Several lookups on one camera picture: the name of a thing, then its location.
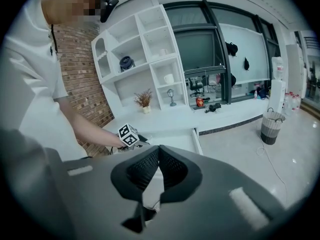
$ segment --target white t-shirt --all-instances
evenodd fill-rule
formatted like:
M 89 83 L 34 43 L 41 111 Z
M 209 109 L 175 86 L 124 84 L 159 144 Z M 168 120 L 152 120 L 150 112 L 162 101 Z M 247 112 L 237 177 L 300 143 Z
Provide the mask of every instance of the white t-shirt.
M 0 126 L 55 149 L 63 161 L 77 160 L 87 154 L 54 101 L 68 94 L 50 32 L 41 0 L 28 0 L 3 40 Z

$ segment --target white cup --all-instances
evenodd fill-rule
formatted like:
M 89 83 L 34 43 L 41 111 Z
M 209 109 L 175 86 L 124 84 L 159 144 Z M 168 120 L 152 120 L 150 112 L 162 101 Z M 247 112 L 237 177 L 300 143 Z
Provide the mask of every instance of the white cup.
M 175 82 L 174 75 L 173 74 L 165 75 L 164 81 L 167 83 L 167 85 L 173 84 Z
M 161 49 L 160 52 L 159 52 L 160 56 L 165 56 L 167 54 L 168 54 L 168 50 L 167 49 Z

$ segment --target black and white cube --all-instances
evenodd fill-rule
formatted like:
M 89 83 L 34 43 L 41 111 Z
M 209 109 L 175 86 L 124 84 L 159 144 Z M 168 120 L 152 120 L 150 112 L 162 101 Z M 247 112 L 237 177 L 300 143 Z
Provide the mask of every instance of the black and white cube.
M 126 144 L 128 147 L 131 147 L 139 141 L 137 129 L 133 128 L 130 124 L 126 123 L 119 130 L 120 140 Z

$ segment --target small white vase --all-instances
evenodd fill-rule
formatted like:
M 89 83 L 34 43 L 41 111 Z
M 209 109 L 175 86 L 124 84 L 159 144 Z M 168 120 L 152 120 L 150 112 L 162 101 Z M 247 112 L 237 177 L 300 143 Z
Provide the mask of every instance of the small white vase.
M 144 114 L 149 114 L 150 113 L 150 109 L 149 109 L 148 106 L 143 107 L 142 110 L 143 110 Z

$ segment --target white cable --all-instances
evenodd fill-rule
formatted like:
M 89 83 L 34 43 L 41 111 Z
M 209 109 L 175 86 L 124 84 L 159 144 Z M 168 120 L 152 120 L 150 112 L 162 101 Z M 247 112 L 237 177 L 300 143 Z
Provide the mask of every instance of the white cable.
M 257 154 L 259 157 L 261 157 L 264 153 L 266 153 L 266 156 L 268 157 L 268 160 L 269 160 L 269 162 L 270 162 L 270 164 L 271 164 L 271 166 L 272 166 L 272 168 L 273 168 L 273 170 L 274 170 L 274 173 L 277 175 L 277 177 L 279 178 L 279 180 L 280 180 L 280 181 L 283 183 L 283 185 L 284 185 L 284 188 L 285 188 L 285 204 L 288 205 L 287 185 L 286 185 L 286 183 L 282 180 L 282 178 L 279 176 L 279 174 L 277 173 L 277 171 L 276 171 L 273 163 L 271 162 L 270 157 L 269 157 L 269 155 L 268 155 L 268 152 L 267 152 L 267 150 L 266 150 L 266 148 L 265 148 L 265 144 L 264 144 L 261 136 L 260 136 L 258 133 L 257 133 L 257 135 L 259 136 L 259 138 L 260 138 L 261 143 L 262 143 L 263 146 L 258 147 L 255 152 L 256 152 L 256 154 Z M 261 154 L 258 154 L 258 150 L 259 150 L 259 149 L 263 149 L 263 152 L 262 152 Z

